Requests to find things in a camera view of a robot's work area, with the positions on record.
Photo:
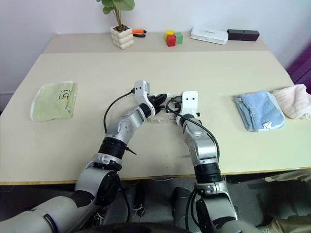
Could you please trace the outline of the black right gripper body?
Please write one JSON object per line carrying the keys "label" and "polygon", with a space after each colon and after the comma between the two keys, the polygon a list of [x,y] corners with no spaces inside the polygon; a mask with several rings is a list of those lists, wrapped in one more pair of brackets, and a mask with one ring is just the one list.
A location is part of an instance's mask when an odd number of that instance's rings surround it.
{"label": "black right gripper body", "polygon": [[171,110],[173,110],[173,111],[175,111],[177,113],[180,113],[181,107],[182,107],[182,96],[172,97],[170,100],[168,100],[167,106]]}

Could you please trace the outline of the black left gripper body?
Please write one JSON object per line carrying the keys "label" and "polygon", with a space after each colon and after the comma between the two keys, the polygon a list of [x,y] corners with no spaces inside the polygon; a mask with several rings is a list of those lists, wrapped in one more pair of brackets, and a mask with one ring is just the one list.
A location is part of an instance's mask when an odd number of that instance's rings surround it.
{"label": "black left gripper body", "polygon": [[163,103],[163,95],[159,94],[157,96],[148,96],[148,100],[153,105],[155,114],[158,114],[160,112],[160,105]]}

